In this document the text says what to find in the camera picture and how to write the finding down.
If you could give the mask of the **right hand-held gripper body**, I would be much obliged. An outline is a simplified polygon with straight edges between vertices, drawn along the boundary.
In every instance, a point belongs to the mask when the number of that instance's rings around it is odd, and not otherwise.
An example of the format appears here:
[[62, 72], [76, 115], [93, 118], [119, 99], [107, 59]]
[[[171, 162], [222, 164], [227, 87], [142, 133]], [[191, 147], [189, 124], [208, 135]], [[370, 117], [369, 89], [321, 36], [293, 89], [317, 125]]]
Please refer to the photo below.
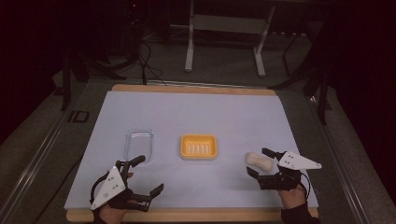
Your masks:
[[278, 172], [274, 175], [260, 175], [261, 189], [290, 190], [301, 183], [302, 170], [321, 169], [319, 162], [312, 161], [291, 151], [281, 152], [284, 156], [277, 160]]

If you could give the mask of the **person's left hand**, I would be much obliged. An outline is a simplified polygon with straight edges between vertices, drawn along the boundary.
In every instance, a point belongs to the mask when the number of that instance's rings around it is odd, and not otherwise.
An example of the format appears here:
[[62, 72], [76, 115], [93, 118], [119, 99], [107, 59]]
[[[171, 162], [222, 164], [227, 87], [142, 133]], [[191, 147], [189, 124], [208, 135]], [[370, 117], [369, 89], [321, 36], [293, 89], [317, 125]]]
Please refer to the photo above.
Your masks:
[[99, 209], [100, 218], [107, 224], [121, 224], [127, 213], [125, 204], [128, 202], [134, 202], [134, 200], [130, 199], [131, 194], [132, 191], [130, 189], [125, 189], [123, 192], [108, 201], [106, 205]]

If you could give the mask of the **clear plastic container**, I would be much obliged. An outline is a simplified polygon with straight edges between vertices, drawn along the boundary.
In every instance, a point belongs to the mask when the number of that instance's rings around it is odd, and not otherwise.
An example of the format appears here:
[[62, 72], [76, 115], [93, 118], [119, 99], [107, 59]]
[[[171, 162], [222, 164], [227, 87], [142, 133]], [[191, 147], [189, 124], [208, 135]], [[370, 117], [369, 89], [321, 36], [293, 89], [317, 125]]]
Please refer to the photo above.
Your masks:
[[153, 153], [153, 131], [151, 129], [132, 129], [126, 134], [123, 158], [127, 161], [144, 156], [149, 162]]

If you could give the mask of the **black floor bracket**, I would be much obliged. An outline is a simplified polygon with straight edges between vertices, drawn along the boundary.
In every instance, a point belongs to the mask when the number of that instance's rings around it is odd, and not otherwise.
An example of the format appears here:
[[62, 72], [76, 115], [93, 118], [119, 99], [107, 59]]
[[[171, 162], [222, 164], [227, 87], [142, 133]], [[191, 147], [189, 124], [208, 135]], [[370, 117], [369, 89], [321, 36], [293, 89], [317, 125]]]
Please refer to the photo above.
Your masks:
[[73, 110], [67, 121], [75, 123], [87, 122], [89, 117], [90, 113], [87, 111]]

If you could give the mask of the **metal floor rail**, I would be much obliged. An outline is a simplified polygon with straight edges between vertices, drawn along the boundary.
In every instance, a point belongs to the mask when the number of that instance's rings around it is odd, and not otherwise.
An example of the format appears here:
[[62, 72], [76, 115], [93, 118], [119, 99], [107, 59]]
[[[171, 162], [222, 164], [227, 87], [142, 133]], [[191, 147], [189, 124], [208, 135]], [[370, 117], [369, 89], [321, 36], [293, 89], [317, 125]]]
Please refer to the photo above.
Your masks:
[[354, 220], [357, 224], [370, 224], [369, 199], [365, 196], [367, 188], [364, 185], [365, 173], [369, 177], [375, 175], [373, 166], [365, 153], [361, 141], [352, 128], [349, 120], [338, 101], [331, 95], [325, 105], [326, 123], [318, 118], [318, 97], [308, 98], [309, 105], [319, 128], [326, 140], [332, 158], [332, 166], [336, 172], [339, 184], [344, 192]]
[[0, 224], [8, 224], [72, 110], [72, 103], [44, 102], [0, 146]]

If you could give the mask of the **light grey table mat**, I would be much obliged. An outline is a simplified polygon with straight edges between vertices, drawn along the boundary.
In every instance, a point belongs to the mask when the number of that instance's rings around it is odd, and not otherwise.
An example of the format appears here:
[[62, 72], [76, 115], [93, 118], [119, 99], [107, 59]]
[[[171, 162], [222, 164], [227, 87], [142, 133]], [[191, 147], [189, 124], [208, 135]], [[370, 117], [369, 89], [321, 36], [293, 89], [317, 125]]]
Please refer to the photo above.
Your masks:
[[[276, 96], [111, 91], [65, 208], [90, 207], [93, 183], [122, 159], [130, 130], [153, 132], [152, 155], [134, 168], [129, 182], [138, 194], [164, 186], [153, 208], [279, 207], [276, 191], [260, 189], [248, 175], [246, 155], [264, 147], [278, 152], [298, 149]], [[218, 156], [214, 160], [180, 157], [180, 139], [192, 133], [216, 137]]]

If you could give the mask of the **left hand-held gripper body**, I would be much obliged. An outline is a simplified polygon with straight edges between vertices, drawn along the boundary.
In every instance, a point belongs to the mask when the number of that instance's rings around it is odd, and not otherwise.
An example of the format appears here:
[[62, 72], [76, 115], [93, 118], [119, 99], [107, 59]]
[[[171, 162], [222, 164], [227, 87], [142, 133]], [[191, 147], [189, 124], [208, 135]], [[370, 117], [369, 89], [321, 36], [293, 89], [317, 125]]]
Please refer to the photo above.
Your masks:
[[[91, 210], [100, 209], [106, 205], [108, 201], [128, 188], [129, 168], [125, 166], [126, 161], [116, 161], [105, 175], [101, 176], [92, 186], [91, 189]], [[148, 205], [143, 203], [128, 202], [125, 204], [127, 210], [138, 210], [147, 212]]]

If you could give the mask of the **yellow soap dish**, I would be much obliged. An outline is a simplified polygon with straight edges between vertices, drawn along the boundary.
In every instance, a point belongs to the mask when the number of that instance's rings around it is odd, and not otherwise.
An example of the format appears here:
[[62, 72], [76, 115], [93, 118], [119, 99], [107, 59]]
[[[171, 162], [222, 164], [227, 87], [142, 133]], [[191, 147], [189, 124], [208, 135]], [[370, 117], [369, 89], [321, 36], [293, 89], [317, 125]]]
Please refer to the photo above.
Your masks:
[[184, 160], [214, 160], [218, 156], [217, 139], [212, 134], [184, 134], [180, 156]]

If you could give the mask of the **beige soap bar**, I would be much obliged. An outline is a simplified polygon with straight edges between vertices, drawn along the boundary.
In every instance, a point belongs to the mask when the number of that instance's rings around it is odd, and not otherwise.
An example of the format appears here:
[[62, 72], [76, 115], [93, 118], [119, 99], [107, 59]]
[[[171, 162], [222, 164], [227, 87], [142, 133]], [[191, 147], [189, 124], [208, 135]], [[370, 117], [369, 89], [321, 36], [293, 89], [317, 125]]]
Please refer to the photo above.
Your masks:
[[269, 172], [273, 168], [273, 162], [270, 159], [265, 158], [264, 156], [255, 152], [249, 152], [246, 155], [246, 162], [248, 165], [256, 166], [264, 172]]

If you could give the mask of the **person's right hand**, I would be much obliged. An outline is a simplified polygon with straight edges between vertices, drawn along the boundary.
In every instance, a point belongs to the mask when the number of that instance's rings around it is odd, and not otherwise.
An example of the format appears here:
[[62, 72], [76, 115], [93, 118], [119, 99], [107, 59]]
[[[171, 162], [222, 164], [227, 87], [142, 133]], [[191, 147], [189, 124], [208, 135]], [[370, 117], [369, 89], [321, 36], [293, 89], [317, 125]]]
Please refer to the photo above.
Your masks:
[[306, 202], [305, 191], [301, 185], [298, 185], [295, 189], [279, 190], [277, 193], [284, 209], [292, 209]]

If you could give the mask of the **white metal stand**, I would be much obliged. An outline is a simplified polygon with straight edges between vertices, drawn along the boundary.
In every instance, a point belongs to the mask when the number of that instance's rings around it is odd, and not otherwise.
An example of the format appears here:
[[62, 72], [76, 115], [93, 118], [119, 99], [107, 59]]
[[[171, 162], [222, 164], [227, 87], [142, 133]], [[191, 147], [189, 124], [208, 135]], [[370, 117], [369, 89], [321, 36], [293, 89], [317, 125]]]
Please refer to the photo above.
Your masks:
[[194, 31], [215, 31], [228, 33], [241, 33], [250, 35], [259, 35], [260, 42], [253, 48], [254, 60], [259, 77], [266, 75], [262, 59], [262, 48], [266, 37], [269, 34], [269, 28], [272, 18], [276, 11], [276, 6], [270, 6], [265, 19], [236, 18], [217, 15], [196, 14], [194, 11], [194, 0], [190, 0], [189, 15], [189, 39], [184, 69], [191, 72], [193, 67], [194, 56]]

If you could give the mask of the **black tripod stand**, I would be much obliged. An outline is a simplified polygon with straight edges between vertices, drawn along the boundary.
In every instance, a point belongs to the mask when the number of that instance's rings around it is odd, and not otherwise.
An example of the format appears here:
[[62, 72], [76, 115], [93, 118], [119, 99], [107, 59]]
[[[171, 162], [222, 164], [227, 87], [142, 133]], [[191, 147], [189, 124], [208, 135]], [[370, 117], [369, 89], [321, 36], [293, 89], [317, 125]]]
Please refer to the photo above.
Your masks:
[[330, 56], [327, 54], [327, 50], [330, 46], [326, 35], [322, 31], [318, 32], [309, 51], [293, 75], [279, 84], [268, 87], [269, 90], [283, 90], [305, 79], [303, 94], [309, 98], [314, 98], [315, 94], [318, 94], [317, 114], [323, 125], [327, 124], [326, 105], [330, 81], [330, 66], [328, 64]]
[[65, 49], [64, 57], [63, 57], [63, 69], [62, 69], [62, 86], [58, 88], [58, 91], [63, 97], [63, 105], [61, 107], [62, 111], [65, 111], [66, 108], [71, 103], [72, 75], [75, 76], [77, 81], [81, 81], [81, 82], [88, 81], [90, 75], [88, 73], [88, 70], [86, 69], [86, 66], [96, 69], [97, 71], [102, 73], [105, 77], [124, 80], [124, 77], [115, 74], [109, 68], [99, 64], [97, 61], [93, 59], [90, 59], [88, 56], [84, 55], [83, 53], [72, 49]]

